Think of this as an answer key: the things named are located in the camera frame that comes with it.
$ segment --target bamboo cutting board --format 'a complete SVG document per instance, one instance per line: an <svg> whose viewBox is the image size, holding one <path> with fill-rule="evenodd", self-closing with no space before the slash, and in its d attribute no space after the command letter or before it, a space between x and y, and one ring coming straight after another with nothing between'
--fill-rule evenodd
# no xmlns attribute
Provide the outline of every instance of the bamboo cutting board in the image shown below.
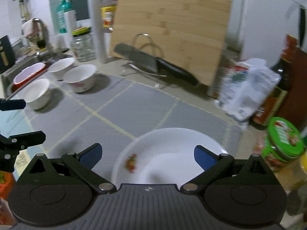
<svg viewBox="0 0 307 230"><path fill-rule="evenodd" d="M111 37L111 55L118 43L131 45L138 33L153 39L156 56L210 85L217 71L231 0L119 0ZM152 54L148 39L136 47Z"/></svg>

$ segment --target jar lid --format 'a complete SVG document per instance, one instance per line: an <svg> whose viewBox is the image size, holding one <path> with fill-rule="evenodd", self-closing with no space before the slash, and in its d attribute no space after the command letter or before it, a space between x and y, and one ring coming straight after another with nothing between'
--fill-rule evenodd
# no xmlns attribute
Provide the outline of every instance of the jar lid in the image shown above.
<svg viewBox="0 0 307 230"><path fill-rule="evenodd" d="M80 34L88 34L90 32L90 27L80 27L72 31L73 36L77 36Z"/></svg>
<svg viewBox="0 0 307 230"><path fill-rule="evenodd" d="M285 155L298 157L304 152L304 143L300 133L289 121L273 117L269 121L267 131L272 144Z"/></svg>

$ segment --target black knife handle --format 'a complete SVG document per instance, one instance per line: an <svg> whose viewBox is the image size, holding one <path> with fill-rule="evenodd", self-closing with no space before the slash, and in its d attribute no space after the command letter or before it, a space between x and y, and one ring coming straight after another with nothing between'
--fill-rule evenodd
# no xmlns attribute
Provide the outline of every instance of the black knife handle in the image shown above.
<svg viewBox="0 0 307 230"><path fill-rule="evenodd" d="M186 70L183 70L180 67L176 67L173 64L161 59L160 57L156 57L158 70L161 69L166 70L170 75L174 76L175 78L182 79L189 84L196 86L199 84L198 80Z"/></svg>

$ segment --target countertop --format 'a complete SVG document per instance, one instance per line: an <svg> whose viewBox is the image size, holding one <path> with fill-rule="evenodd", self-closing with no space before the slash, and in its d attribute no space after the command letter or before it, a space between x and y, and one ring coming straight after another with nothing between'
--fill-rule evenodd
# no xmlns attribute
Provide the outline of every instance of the countertop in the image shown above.
<svg viewBox="0 0 307 230"><path fill-rule="evenodd" d="M110 58L110 62L106 64L101 64L98 60L92 60L89 62L77 63L78 65L83 64L94 64L97 66L98 71L107 74L121 76L122 71L125 69L125 60ZM136 73L132 68L129 68L124 76L125 79L138 82L141 84L149 85L154 87L156 80L151 76L145 76L140 73ZM160 89L163 89L164 92L170 94L171 96L177 97L178 99L197 106L211 114L214 114L225 121L234 123L233 119L227 116L221 109L218 109L214 105L214 99L207 96L207 87L200 86L199 88L193 88L185 82L175 80L173 78L165 78L160 83ZM0 97L3 97L2 84L0 83ZM240 141L238 152L235 156L236 159L247 159L251 154L258 135L261 134L261 131L256 130L252 126L248 126L247 130L242 133L242 138ZM281 225L285 228L291 226L300 220L302 216L290 217L285 214Z"/></svg>

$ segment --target sauce bottle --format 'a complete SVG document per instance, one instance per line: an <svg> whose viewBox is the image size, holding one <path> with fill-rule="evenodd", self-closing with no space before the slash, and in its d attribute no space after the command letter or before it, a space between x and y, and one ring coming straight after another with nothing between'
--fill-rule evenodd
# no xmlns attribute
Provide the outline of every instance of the sauce bottle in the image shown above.
<svg viewBox="0 0 307 230"><path fill-rule="evenodd" d="M297 39L287 35L280 60L272 67L272 70L281 76L281 80L252 118L252 125L259 130L266 128L269 120L276 115L291 89L290 64L296 53L296 46Z"/></svg>
<svg viewBox="0 0 307 230"><path fill-rule="evenodd" d="M113 21L116 12L118 0L101 1L101 17L103 21L103 32L111 33L113 31Z"/></svg>

